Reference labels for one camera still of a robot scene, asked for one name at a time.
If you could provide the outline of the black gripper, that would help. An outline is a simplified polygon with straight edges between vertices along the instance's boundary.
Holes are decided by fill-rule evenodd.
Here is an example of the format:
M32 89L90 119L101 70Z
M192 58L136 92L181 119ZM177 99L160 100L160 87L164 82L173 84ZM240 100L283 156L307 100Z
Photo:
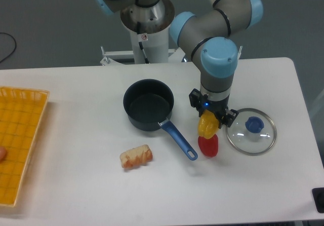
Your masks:
M212 112L219 121L219 128L230 128L239 114L238 110L228 109L228 99L229 95L219 101L212 101L208 99L207 94L203 95L197 89L193 89L189 94L190 105L197 109L199 117L205 110Z

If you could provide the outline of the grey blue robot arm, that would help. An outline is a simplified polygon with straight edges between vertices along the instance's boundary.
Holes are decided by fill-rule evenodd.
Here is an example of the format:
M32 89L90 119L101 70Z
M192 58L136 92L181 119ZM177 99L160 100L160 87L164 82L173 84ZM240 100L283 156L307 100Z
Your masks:
M96 0L106 15L120 14L131 37L135 63L165 63L173 40L200 71L200 89L189 96L192 107L210 111L230 127L238 112L228 99L239 51L230 36L263 17L261 0L210 0L212 10L197 17L176 15L170 0Z

